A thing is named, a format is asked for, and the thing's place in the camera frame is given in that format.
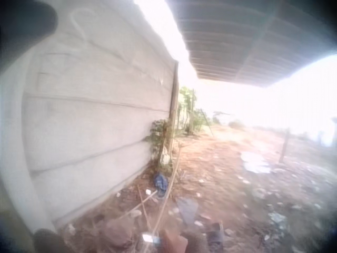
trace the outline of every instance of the stone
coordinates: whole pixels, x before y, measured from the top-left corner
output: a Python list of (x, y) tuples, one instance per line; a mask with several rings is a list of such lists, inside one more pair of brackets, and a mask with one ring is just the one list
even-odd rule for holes
[(102, 236), (113, 246), (123, 247), (131, 241), (133, 220), (130, 217), (108, 220), (102, 227)]

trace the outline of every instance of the wooden post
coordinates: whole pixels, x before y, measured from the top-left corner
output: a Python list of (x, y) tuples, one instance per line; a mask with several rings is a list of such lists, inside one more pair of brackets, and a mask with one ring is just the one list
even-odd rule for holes
[(174, 67), (174, 77), (172, 85), (172, 96), (171, 96), (171, 106), (170, 106), (170, 131), (167, 136), (167, 152), (171, 155), (172, 152), (172, 142), (174, 137), (174, 127), (175, 118), (177, 115), (177, 104), (178, 104), (178, 94), (179, 94), (179, 82), (178, 82), (178, 62), (175, 63)]
[(284, 143), (283, 143), (283, 148), (282, 148), (282, 152), (280, 155), (279, 163), (283, 162), (286, 147), (288, 146), (289, 136), (290, 136), (290, 128), (287, 128), (285, 136), (284, 136)]
[(192, 103), (190, 110), (190, 124), (189, 124), (189, 134), (193, 134), (193, 120), (194, 120), (194, 89), (192, 91)]

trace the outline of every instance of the wooden stick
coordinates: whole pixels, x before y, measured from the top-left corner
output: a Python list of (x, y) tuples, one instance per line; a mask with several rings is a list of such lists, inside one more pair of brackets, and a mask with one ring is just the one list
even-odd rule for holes
[(137, 206), (135, 206), (134, 208), (132, 208), (129, 212), (126, 212), (125, 214), (123, 214), (122, 216), (120, 216), (118, 218), (119, 219), (122, 219), (124, 218), (125, 216), (129, 215), (132, 211), (136, 210), (138, 207), (140, 207), (143, 203), (147, 202), (153, 195), (155, 195), (158, 191), (154, 191), (150, 196), (148, 196), (146, 199), (144, 199), (141, 203), (139, 203)]
[(148, 216), (147, 216), (147, 213), (146, 213), (146, 210), (145, 210), (145, 205), (143, 203), (143, 197), (142, 197), (141, 190), (139, 189), (139, 185), (137, 185), (137, 188), (138, 188), (138, 192), (139, 192), (139, 197), (141, 198), (141, 202), (142, 202), (142, 207), (143, 207), (144, 216), (145, 216), (145, 219), (146, 219), (147, 229), (151, 230), (151, 224), (148, 221)]
[[(173, 170), (173, 173), (172, 173), (172, 176), (171, 176), (171, 179), (170, 179), (170, 184), (168, 185), (168, 188), (167, 188), (167, 191), (166, 191), (166, 194), (165, 194), (165, 197), (164, 197), (164, 203), (160, 209), (160, 213), (159, 213), (159, 216), (158, 216), (158, 219), (157, 219), (157, 223), (156, 225), (154, 226), (154, 229), (152, 231), (152, 236), (154, 236), (158, 230), (158, 227), (159, 227), (159, 224), (160, 224), (160, 221), (162, 219), (162, 216), (163, 216), (163, 213), (164, 213), (164, 210), (165, 210), (165, 206), (166, 206), (166, 203), (167, 203), (167, 200), (169, 199), (169, 196), (171, 194), (171, 189), (172, 189), (172, 186), (173, 186), (173, 182), (174, 182), (174, 178), (175, 178), (175, 175), (177, 173), (177, 169), (178, 169), (178, 166), (179, 166), (179, 162), (180, 162), (180, 154), (181, 154), (181, 150), (182, 150), (182, 147), (180, 146), (179, 147), (179, 152), (178, 152), (178, 157), (177, 157), (177, 162), (175, 164), (175, 168)], [(150, 244), (146, 244), (145, 245), (145, 248), (144, 250), (142, 250), (143, 253), (146, 253), (147, 252), (147, 249), (149, 247)]]

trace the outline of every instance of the rock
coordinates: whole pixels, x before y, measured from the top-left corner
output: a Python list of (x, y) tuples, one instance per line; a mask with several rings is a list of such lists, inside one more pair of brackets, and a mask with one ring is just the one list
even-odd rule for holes
[(225, 233), (226, 233), (226, 235), (228, 235), (228, 236), (232, 236), (232, 235), (235, 234), (235, 232), (234, 232), (233, 230), (229, 229), (229, 228), (225, 229)]
[(263, 188), (256, 188), (252, 190), (253, 197), (257, 199), (265, 199), (266, 194), (266, 190)]
[(130, 217), (131, 218), (136, 218), (138, 216), (142, 215), (142, 212), (140, 210), (133, 210), (131, 213), (130, 213)]
[(129, 217), (108, 220), (102, 227), (102, 236), (116, 247), (131, 241), (133, 220)]

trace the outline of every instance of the dark object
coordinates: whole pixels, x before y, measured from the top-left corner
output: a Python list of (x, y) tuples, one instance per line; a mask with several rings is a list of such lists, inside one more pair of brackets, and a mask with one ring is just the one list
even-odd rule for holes
[(156, 189), (158, 191), (158, 197), (163, 198), (165, 196), (166, 190), (167, 190), (167, 179), (166, 177), (161, 174), (158, 173), (155, 177), (154, 177), (154, 185), (156, 186)]
[(30, 47), (52, 34), (56, 11), (49, 5), (28, 0), (0, 1), (1, 58), (3, 72)]
[(210, 252), (223, 253), (223, 226), (217, 222), (212, 224), (212, 229), (212, 231), (206, 233)]
[(74, 253), (61, 236), (48, 229), (38, 230), (33, 236), (33, 241), (36, 253)]
[(177, 205), (179, 207), (180, 214), (186, 225), (188, 226), (193, 225), (194, 217), (196, 211), (198, 210), (198, 203), (193, 199), (178, 198)]

